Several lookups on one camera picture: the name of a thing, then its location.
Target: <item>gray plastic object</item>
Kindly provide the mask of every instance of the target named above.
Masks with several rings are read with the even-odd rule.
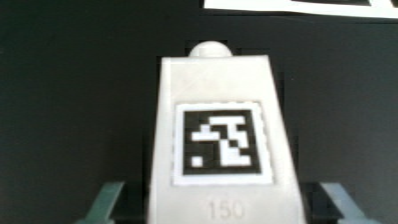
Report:
[[[306,223],[269,56],[213,41],[162,59],[148,223]]]

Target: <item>white border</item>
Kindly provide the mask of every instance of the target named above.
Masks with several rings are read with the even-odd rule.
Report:
[[[320,15],[398,18],[391,0],[370,0],[370,6],[308,3],[290,0],[206,0],[206,9],[299,12]]]
[[[183,175],[183,120],[185,111],[213,111],[213,110],[251,110],[254,135],[258,143],[258,159],[261,174],[212,174],[212,175]],[[272,166],[270,153],[267,147],[265,126],[261,119],[260,104],[253,102],[244,103],[199,103],[180,104],[176,106],[176,124],[174,124],[174,178],[173,184],[180,186],[190,185],[247,185],[270,184],[272,181]]]

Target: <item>black background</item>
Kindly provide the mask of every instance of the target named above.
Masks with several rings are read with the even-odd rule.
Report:
[[[0,1],[0,223],[71,223],[105,181],[148,186],[158,59],[201,40],[270,55],[299,180],[396,223],[396,20],[197,0]]]

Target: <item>green metal bracket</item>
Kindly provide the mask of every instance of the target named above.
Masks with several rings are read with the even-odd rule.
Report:
[[[121,195],[123,186],[125,182],[105,183],[86,219],[78,220],[75,224],[114,224],[110,213]]]

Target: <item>printed number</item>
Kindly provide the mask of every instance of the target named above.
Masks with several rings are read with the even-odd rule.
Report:
[[[240,201],[213,200],[210,201],[212,219],[242,219],[245,208]]]

